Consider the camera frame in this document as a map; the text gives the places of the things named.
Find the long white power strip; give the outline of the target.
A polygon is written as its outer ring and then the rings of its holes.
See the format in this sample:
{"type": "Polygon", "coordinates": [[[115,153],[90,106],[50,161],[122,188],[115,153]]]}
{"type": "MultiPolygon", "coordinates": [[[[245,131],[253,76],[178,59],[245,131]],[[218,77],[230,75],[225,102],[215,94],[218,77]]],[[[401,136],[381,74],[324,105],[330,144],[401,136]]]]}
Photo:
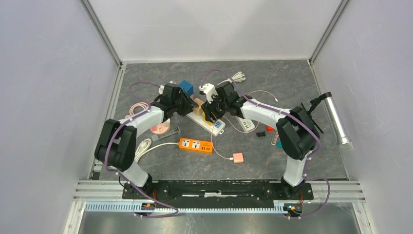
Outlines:
{"type": "Polygon", "coordinates": [[[203,113],[201,116],[196,116],[193,112],[189,113],[187,115],[188,118],[193,120],[195,123],[197,123],[199,126],[201,126],[203,129],[211,133],[214,137],[217,137],[218,135],[221,135],[224,132],[224,128],[226,127],[226,124],[221,121],[221,125],[219,127],[214,126],[214,123],[205,121],[205,114],[203,113]]]}

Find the silver microphone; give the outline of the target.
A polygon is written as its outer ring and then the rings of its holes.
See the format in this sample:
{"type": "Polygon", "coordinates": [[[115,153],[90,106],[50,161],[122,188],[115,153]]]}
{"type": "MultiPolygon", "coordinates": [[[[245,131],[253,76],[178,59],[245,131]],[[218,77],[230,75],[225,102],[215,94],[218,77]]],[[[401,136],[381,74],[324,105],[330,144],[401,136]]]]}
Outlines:
{"type": "Polygon", "coordinates": [[[339,117],[332,94],[330,92],[327,92],[327,93],[324,93],[324,95],[325,95],[324,103],[327,109],[327,113],[333,124],[333,129],[335,131],[336,138],[337,138],[337,145],[343,151],[350,151],[353,149],[353,144],[348,134],[346,133],[344,125],[339,117]]]}

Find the small black clip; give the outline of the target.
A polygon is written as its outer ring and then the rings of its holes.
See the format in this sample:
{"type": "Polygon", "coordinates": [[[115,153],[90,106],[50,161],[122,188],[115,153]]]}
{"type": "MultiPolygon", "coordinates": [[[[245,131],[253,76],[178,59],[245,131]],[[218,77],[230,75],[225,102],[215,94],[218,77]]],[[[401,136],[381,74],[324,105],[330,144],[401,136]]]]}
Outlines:
{"type": "Polygon", "coordinates": [[[266,136],[266,132],[257,132],[256,133],[257,137],[265,137],[266,136]]]}

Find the black mini tripod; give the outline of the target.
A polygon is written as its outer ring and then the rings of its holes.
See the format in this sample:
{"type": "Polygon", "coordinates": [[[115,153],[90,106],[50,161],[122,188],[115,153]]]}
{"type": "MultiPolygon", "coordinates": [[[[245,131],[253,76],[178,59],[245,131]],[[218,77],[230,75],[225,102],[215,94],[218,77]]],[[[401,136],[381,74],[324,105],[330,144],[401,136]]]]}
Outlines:
{"type": "Polygon", "coordinates": [[[319,125],[313,120],[312,117],[312,112],[317,108],[317,106],[325,99],[332,97],[331,92],[327,92],[324,93],[318,97],[316,97],[315,99],[311,100],[311,106],[309,108],[309,110],[307,110],[304,106],[304,104],[301,102],[301,107],[304,109],[304,111],[307,113],[308,117],[310,118],[310,120],[312,121],[313,125],[315,127],[317,127],[317,129],[319,130],[320,133],[324,134],[324,131],[319,127],[319,125]]]}

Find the blue cube socket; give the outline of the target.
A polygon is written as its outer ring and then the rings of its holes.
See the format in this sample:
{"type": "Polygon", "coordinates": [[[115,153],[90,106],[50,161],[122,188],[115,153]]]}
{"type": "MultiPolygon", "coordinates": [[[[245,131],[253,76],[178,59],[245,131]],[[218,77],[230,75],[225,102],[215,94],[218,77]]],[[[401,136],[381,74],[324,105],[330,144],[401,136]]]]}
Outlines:
{"type": "Polygon", "coordinates": [[[182,88],[188,96],[192,96],[194,93],[193,85],[187,80],[183,80],[179,83],[180,88],[182,88]]]}

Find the tan wooden cube socket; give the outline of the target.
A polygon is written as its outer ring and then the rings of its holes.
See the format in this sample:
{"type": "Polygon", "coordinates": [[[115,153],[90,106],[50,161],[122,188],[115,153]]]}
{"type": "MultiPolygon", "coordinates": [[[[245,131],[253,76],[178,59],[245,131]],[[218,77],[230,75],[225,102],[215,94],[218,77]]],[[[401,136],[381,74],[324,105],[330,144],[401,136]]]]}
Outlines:
{"type": "Polygon", "coordinates": [[[196,116],[201,116],[202,114],[203,114],[203,109],[201,108],[201,107],[195,107],[194,109],[193,109],[193,113],[196,115],[196,116]]]}

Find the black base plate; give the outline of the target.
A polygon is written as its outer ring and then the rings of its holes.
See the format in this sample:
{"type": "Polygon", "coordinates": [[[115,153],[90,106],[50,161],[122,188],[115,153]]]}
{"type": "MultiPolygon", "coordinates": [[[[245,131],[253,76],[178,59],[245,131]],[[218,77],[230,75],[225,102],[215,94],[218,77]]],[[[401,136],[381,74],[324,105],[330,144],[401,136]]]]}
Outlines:
{"type": "Polygon", "coordinates": [[[156,208],[271,208],[274,201],[312,200],[310,183],[290,188],[278,180],[159,180],[143,189],[156,208]]]}

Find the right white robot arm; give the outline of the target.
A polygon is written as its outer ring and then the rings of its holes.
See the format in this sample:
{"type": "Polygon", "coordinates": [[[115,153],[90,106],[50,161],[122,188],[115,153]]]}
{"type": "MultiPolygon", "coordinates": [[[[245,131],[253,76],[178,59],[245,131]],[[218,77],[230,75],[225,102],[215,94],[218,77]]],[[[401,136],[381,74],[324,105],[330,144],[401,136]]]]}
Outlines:
{"type": "Polygon", "coordinates": [[[288,156],[281,192],[284,197],[294,199],[301,192],[306,159],[320,146],[319,133],[303,108],[271,106],[236,91],[236,87],[228,81],[217,87],[210,83],[199,87],[200,93],[206,96],[202,105],[206,120],[215,123],[225,114],[231,114],[275,128],[288,156]]]}

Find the small white power strip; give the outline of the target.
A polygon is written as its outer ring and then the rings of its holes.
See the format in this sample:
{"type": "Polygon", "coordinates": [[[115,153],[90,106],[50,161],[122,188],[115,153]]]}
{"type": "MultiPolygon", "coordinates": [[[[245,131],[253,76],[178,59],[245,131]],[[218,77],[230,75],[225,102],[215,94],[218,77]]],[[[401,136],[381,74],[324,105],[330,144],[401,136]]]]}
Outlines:
{"type": "Polygon", "coordinates": [[[255,129],[255,125],[254,123],[250,120],[250,119],[244,119],[244,118],[240,118],[240,117],[236,117],[238,123],[240,124],[240,126],[242,127],[242,130],[245,133],[250,133],[252,131],[254,131],[255,129]]]}

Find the grey flat bracket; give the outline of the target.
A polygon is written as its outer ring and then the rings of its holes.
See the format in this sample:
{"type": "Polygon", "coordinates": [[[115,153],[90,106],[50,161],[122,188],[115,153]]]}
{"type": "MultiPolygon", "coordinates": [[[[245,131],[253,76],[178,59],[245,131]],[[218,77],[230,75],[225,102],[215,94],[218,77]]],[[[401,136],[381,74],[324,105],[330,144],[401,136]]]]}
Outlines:
{"type": "Polygon", "coordinates": [[[181,132],[181,130],[180,130],[180,128],[177,126],[175,129],[172,129],[172,130],[170,130],[170,131],[168,131],[168,132],[165,132],[165,133],[163,133],[163,134],[155,134],[155,135],[152,135],[151,136],[151,140],[152,141],[158,141],[158,140],[161,140],[161,139],[164,139],[164,138],[166,138],[166,137],[169,137],[169,136],[171,136],[171,135],[174,135],[174,134],[179,134],[181,132]]]}

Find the grey ruler strip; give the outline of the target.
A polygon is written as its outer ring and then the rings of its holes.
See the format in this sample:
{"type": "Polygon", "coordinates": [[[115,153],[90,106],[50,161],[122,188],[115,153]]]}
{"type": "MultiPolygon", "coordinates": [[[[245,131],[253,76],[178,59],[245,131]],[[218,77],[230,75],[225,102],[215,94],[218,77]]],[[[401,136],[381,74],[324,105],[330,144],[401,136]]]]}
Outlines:
{"type": "Polygon", "coordinates": [[[279,138],[278,132],[274,132],[273,137],[271,139],[271,145],[276,146],[278,138],[279,138]]]}

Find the orange power strip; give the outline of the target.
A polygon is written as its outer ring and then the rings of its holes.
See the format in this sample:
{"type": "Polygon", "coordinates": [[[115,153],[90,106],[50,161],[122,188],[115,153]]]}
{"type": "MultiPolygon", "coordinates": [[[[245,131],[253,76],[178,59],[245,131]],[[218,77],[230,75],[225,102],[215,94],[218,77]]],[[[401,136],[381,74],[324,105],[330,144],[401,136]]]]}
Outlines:
{"type": "Polygon", "coordinates": [[[213,151],[213,143],[190,138],[181,138],[178,142],[180,150],[191,151],[202,154],[211,154],[213,151]]]}

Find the pink charger plug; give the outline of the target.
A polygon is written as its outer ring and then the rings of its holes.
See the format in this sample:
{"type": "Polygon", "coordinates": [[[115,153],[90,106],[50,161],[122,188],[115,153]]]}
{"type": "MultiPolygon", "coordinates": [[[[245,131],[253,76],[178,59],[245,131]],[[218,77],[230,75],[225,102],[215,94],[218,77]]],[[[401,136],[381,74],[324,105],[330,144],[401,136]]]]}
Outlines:
{"type": "Polygon", "coordinates": [[[244,162],[244,156],[242,153],[234,153],[232,158],[235,164],[244,162]]]}

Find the pink round socket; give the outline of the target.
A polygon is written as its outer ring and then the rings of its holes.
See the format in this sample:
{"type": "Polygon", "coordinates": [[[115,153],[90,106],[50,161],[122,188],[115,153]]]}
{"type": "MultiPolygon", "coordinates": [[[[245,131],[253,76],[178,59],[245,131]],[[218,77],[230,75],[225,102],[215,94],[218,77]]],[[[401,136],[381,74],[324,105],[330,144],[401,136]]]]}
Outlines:
{"type": "Polygon", "coordinates": [[[150,128],[150,131],[157,135],[164,134],[169,130],[170,130],[170,119],[167,119],[165,122],[154,125],[150,128]]]}

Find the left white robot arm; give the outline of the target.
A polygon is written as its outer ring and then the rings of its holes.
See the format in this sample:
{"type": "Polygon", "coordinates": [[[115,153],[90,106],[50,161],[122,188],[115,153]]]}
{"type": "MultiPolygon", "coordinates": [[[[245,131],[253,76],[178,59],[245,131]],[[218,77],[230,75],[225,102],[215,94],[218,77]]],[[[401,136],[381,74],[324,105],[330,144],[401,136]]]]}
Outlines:
{"type": "Polygon", "coordinates": [[[197,103],[179,85],[166,84],[162,94],[149,103],[147,109],[129,118],[104,122],[94,151],[95,159],[109,172],[118,172],[133,184],[140,198],[150,197],[153,192],[153,185],[148,182],[150,175],[134,160],[137,137],[174,114],[186,116],[195,107],[197,103]]]}

